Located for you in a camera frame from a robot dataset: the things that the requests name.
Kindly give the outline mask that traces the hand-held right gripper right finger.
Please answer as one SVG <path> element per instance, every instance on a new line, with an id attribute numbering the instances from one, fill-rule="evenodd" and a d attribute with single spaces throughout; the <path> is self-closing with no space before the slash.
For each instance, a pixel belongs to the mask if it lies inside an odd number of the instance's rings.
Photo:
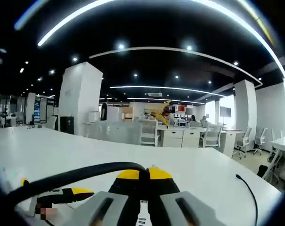
<path id="1" fill-rule="evenodd" d="M 147 168 L 146 196 L 154 226 L 222 226 L 215 210 L 188 191 L 180 191 L 172 175 Z"/>

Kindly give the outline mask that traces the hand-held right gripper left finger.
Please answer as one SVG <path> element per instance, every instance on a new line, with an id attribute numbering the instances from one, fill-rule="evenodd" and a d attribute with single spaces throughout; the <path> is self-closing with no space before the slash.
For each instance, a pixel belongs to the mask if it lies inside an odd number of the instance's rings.
<path id="1" fill-rule="evenodd" d="M 144 168 L 98 168 L 93 176 L 121 171 L 108 192 L 100 191 L 77 207 L 65 226 L 146 226 Z"/>

